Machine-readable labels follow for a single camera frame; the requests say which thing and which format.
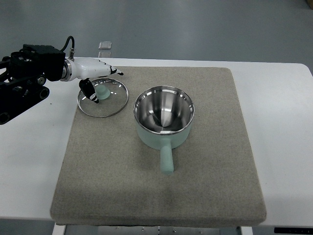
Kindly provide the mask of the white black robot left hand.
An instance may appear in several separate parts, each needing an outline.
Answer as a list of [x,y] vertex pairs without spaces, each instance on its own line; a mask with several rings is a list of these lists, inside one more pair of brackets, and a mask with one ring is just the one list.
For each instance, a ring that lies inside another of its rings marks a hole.
[[99,59],[82,57],[65,59],[61,81],[69,82],[80,79],[79,87],[86,98],[94,103],[99,103],[99,96],[92,85],[91,78],[107,77],[111,74],[124,75],[122,71]]

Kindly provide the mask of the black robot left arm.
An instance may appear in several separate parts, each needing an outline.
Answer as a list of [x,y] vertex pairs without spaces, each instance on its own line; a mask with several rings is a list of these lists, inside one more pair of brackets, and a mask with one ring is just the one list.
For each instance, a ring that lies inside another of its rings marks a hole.
[[0,123],[6,124],[49,96],[46,81],[60,81],[72,73],[69,58],[74,57],[75,40],[68,36],[57,49],[48,45],[24,44],[22,49],[5,56],[0,62]]

